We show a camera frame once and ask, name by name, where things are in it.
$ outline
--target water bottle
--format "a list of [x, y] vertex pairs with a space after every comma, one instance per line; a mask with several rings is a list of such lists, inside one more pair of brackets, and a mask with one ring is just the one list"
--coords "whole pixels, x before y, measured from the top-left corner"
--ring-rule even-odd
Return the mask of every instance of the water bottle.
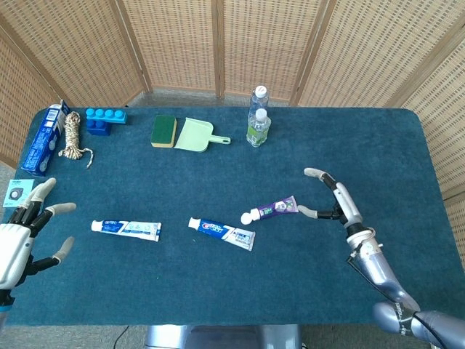
[[247, 119], [250, 120], [255, 115], [257, 109], [266, 108], [269, 99], [270, 96], [268, 95], [267, 88], [262, 85], [257, 86], [252, 92], [252, 96], [250, 96], [250, 108]]
[[248, 120], [247, 141], [253, 147], [259, 147], [267, 140], [268, 129], [271, 125], [271, 119], [267, 111], [263, 108], [256, 110], [255, 114]]

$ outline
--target blue toy block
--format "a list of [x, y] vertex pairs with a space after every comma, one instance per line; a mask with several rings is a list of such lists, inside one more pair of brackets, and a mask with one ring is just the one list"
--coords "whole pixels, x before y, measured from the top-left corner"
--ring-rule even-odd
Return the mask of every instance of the blue toy block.
[[104, 121], [111, 124], [125, 124], [128, 116], [126, 112], [122, 110], [113, 110], [113, 109], [106, 109], [103, 110], [87, 108], [86, 110], [87, 120], [95, 120], [95, 121]]
[[87, 131], [95, 136], [109, 136], [111, 131], [111, 124], [104, 121], [87, 120]]

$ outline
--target toothpaste cap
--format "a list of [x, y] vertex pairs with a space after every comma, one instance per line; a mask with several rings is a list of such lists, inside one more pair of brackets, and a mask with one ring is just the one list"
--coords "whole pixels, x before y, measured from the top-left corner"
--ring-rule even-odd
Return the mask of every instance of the toothpaste cap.
[[252, 223], [252, 220], [260, 219], [260, 211], [258, 209], [252, 209], [250, 213], [245, 212], [240, 216], [240, 222], [244, 225]]
[[244, 225], [252, 223], [252, 215], [248, 212], [244, 212], [242, 216], [240, 216], [240, 222]]
[[93, 221], [90, 228], [92, 231], [102, 231], [103, 221]]
[[201, 220], [191, 217], [190, 220], [189, 220], [188, 226], [189, 226], [189, 228], [194, 228], [194, 229], [198, 230], [198, 227], [201, 226]]

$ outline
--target woven panel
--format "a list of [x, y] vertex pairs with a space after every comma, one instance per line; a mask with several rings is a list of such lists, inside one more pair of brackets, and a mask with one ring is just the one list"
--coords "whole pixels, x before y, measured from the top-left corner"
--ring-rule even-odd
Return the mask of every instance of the woven panel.
[[14, 166], [36, 112], [58, 101], [0, 39], [0, 158]]
[[288, 100], [320, 2], [225, 0], [226, 92]]
[[122, 105], [142, 91], [107, 1], [0, 1], [0, 11], [75, 105]]
[[465, 41], [403, 105], [423, 124], [442, 192], [465, 185]]
[[445, 209], [448, 212], [462, 266], [465, 268], [465, 201], [446, 206]]
[[124, 1], [152, 84], [215, 89], [209, 0]]
[[338, 1], [301, 105], [383, 106], [452, 26], [465, 1]]

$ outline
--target white cap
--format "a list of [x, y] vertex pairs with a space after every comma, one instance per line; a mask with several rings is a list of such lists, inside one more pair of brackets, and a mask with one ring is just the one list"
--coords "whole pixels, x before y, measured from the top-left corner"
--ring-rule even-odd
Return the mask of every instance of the white cap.
[[244, 212], [242, 216], [240, 216], [240, 222], [244, 225], [248, 225], [252, 223], [252, 220], [259, 220], [260, 219], [260, 211], [258, 209], [252, 209], [249, 212]]
[[201, 226], [201, 220], [191, 217], [190, 220], [189, 220], [188, 226], [189, 226], [189, 228], [194, 228], [194, 229], [198, 230], [198, 228]]
[[255, 95], [258, 97], [258, 98], [263, 98], [264, 96], [267, 95], [267, 88], [265, 86], [257, 86], [255, 88]]
[[252, 215], [248, 212], [244, 212], [242, 216], [240, 216], [240, 222], [244, 225], [252, 223]]
[[102, 231], [103, 221], [93, 221], [90, 228], [92, 231]]
[[267, 110], [263, 108], [257, 109], [255, 112], [255, 117], [258, 121], [265, 121], [267, 119]]

